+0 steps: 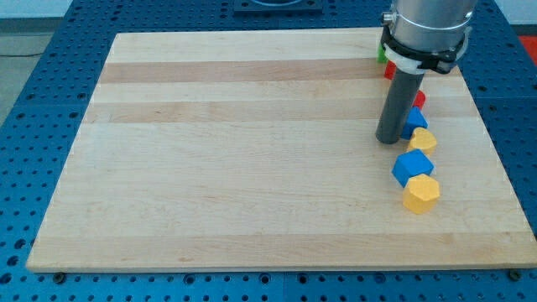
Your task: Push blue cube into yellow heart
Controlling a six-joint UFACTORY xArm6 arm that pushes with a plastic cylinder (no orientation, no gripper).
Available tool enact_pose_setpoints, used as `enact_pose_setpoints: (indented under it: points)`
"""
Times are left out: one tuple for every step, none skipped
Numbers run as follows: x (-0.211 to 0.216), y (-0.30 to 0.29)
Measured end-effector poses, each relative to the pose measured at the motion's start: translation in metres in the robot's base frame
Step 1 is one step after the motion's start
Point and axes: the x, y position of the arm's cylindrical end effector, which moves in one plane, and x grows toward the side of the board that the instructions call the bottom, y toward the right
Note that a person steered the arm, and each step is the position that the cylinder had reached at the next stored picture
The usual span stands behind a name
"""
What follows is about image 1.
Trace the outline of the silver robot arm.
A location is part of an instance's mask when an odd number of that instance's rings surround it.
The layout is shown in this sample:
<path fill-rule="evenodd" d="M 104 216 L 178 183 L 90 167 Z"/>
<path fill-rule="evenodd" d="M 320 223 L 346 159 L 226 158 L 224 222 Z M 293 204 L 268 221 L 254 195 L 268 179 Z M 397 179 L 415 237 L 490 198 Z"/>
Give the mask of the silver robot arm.
<path fill-rule="evenodd" d="M 477 0 L 393 0 L 383 25 L 401 45 L 420 52 L 441 52 L 464 39 Z"/>

